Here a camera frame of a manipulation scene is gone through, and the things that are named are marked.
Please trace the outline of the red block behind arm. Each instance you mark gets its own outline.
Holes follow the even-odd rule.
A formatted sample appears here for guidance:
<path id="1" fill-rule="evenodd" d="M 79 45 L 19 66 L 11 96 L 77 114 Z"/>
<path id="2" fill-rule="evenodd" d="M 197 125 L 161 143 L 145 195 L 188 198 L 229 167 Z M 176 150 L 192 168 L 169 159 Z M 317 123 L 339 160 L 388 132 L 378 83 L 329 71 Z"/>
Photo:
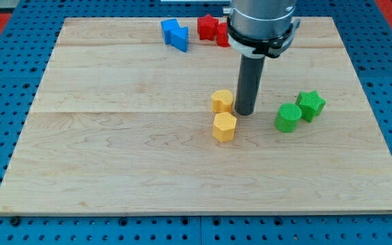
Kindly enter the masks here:
<path id="1" fill-rule="evenodd" d="M 226 22 L 218 24 L 216 29 L 216 43 L 220 47 L 230 47 L 229 37 L 227 32 L 228 25 Z"/>

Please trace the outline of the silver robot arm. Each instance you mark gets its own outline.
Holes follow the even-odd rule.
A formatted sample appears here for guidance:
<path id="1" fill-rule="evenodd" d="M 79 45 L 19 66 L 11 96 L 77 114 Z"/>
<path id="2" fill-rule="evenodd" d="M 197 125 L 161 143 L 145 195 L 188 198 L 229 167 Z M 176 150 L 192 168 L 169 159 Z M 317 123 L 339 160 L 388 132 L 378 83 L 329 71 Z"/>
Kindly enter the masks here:
<path id="1" fill-rule="evenodd" d="M 231 47 L 250 59 L 276 59 L 292 44 L 299 20 L 296 0 L 231 0 L 227 37 Z"/>

